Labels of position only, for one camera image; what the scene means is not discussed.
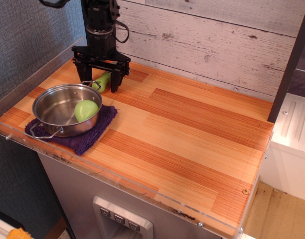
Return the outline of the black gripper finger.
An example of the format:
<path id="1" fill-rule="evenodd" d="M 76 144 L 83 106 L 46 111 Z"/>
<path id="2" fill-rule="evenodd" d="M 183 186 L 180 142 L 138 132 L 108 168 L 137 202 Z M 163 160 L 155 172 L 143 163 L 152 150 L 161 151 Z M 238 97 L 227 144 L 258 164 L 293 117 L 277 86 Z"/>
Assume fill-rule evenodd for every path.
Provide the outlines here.
<path id="1" fill-rule="evenodd" d="M 111 72 L 111 92 L 115 93 L 121 85 L 123 79 L 123 72 L 119 69 L 115 69 Z"/>
<path id="2" fill-rule="evenodd" d="M 92 67 L 76 61 L 76 68 L 81 82 L 92 81 Z"/>

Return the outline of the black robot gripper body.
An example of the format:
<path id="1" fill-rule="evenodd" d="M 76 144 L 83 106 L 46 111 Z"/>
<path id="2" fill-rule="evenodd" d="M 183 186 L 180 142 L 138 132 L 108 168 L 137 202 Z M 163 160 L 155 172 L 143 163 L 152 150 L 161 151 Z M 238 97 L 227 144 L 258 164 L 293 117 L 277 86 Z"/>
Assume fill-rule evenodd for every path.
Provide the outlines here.
<path id="1" fill-rule="evenodd" d="M 87 46 L 73 46 L 73 62 L 83 62 L 90 67 L 112 72 L 119 69 L 129 75 L 131 59 L 116 50 L 116 30 L 86 29 Z"/>

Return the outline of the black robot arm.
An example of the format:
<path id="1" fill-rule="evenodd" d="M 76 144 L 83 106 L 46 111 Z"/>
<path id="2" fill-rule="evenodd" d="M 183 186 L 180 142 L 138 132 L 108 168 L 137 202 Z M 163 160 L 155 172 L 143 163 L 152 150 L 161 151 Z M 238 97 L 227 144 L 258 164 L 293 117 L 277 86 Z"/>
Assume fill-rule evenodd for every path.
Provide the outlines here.
<path id="1" fill-rule="evenodd" d="M 131 59 L 118 52 L 116 42 L 124 43 L 116 36 L 116 26 L 128 27 L 117 21 L 120 6 L 115 0 L 81 1 L 87 46 L 74 46 L 73 62 L 81 82 L 90 83 L 92 69 L 111 73 L 111 92 L 116 92 L 123 77 L 130 74 Z"/>

